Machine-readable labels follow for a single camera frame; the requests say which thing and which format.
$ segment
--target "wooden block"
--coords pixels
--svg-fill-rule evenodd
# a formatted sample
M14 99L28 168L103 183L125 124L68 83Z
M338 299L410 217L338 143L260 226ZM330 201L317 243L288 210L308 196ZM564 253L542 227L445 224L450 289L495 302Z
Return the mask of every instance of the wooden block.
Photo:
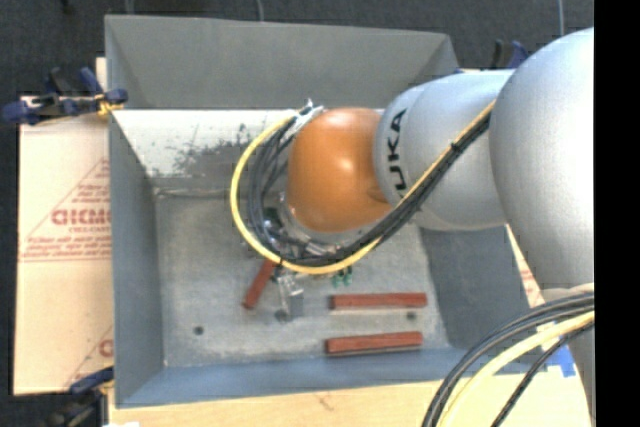
M382 333L365 336L345 336L325 341L325 352L330 356L366 354L369 352L392 351L419 348L422 333L406 331L402 333Z
M405 292L396 294L342 294L331 296L332 310L368 308L423 308L427 305L427 294Z
M264 259L264 262L262 262L262 267L260 267L258 274L251 284L251 287L249 287L249 290L247 290L247 294L244 296L244 301L242 301L242 306L244 306L246 309L251 310L255 308L256 304L258 304L258 300L262 295L262 291L269 282L269 278L271 277L275 266L276 264L271 260L267 260L266 258Z

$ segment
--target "cardboard sheet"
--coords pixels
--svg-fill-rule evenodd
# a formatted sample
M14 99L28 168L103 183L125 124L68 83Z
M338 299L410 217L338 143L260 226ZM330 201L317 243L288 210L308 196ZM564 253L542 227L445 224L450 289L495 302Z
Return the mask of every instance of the cardboard sheet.
M107 122L20 131L14 393L61 391L113 360Z

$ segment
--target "blue clamp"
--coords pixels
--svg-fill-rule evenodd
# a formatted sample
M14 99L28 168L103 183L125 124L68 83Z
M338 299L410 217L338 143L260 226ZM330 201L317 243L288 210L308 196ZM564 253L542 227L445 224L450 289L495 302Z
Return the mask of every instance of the blue clamp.
M93 71L84 67L79 73L84 90L73 91L62 76L59 68L49 72L45 80L45 93L30 101L18 100L2 108L2 117L7 123L36 125L70 116L79 116L95 112L106 114L120 108L129 99L125 89L104 91ZM73 91L74 95L65 96L63 91Z

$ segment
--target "red wooden stick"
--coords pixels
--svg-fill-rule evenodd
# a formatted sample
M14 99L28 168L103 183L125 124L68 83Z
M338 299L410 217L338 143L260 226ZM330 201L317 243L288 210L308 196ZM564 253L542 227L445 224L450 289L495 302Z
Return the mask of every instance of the red wooden stick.
M342 294L331 297L332 310L364 308L423 308L427 294L406 292L395 294Z

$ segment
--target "gray sheet metal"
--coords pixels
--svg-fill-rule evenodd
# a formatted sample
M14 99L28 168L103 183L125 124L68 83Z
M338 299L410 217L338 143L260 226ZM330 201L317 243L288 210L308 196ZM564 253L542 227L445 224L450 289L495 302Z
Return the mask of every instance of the gray sheet metal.
M129 108L378 108L457 66L433 32L122 15L105 31Z

